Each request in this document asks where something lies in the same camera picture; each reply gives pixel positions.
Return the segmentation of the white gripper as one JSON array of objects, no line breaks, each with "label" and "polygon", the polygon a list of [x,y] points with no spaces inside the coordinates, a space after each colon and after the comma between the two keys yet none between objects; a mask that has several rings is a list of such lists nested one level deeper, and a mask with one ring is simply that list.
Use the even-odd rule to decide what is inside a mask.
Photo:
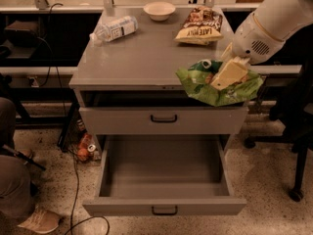
[{"label": "white gripper", "polygon": [[249,62],[256,65],[269,60],[285,43],[285,40],[272,36],[254,14],[249,14],[237,28],[233,42],[225,48],[220,57],[222,62],[229,61],[221,66],[210,85],[217,90],[223,90],[247,75],[246,65],[232,59],[234,55],[249,58]]}]

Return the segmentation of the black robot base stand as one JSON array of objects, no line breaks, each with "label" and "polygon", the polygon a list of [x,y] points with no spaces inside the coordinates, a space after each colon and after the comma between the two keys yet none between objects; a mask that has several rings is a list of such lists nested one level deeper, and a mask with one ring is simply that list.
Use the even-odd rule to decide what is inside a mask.
[{"label": "black robot base stand", "polygon": [[279,120],[285,129],[280,136],[249,136],[244,145],[253,148],[257,142],[290,143],[291,151],[297,154],[294,186],[289,196],[295,202],[303,198],[302,178],[307,152],[313,146],[313,58],[308,58],[301,66],[297,78],[278,97],[270,109],[269,119]]}]

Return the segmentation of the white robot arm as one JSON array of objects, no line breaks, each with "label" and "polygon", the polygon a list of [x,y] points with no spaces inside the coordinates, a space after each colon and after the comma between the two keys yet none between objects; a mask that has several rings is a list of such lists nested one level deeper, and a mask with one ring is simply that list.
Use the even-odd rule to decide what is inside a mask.
[{"label": "white robot arm", "polygon": [[240,82],[250,65],[269,60],[297,31],[313,24],[313,0],[264,0],[237,28],[210,85],[217,90]]}]

